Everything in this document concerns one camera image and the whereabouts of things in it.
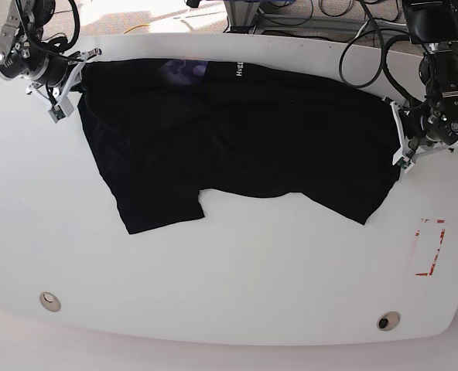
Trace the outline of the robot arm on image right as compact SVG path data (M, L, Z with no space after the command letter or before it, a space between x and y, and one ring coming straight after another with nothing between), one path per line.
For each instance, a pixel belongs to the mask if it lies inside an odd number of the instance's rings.
M458 147L458 61L451 48L458 43L458 1L403 1L402 8L408 32L386 42L382 63L389 83L405 98L402 106L391 104L400 145L392 164L407 171L418 158ZM423 101L389 71L388 51L401 41L424 50L419 64Z

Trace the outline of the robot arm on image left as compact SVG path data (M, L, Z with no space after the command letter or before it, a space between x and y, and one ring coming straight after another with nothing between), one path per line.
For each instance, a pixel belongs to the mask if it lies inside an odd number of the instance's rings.
M44 26L55 14L51 0L12 1L0 32L0 77L29 81L28 95L34 95L46 105L50 117L58 122L74 112L69 92L81 84L85 64L102 51L70 51L80 35L78 5L70 1L73 35L44 39Z

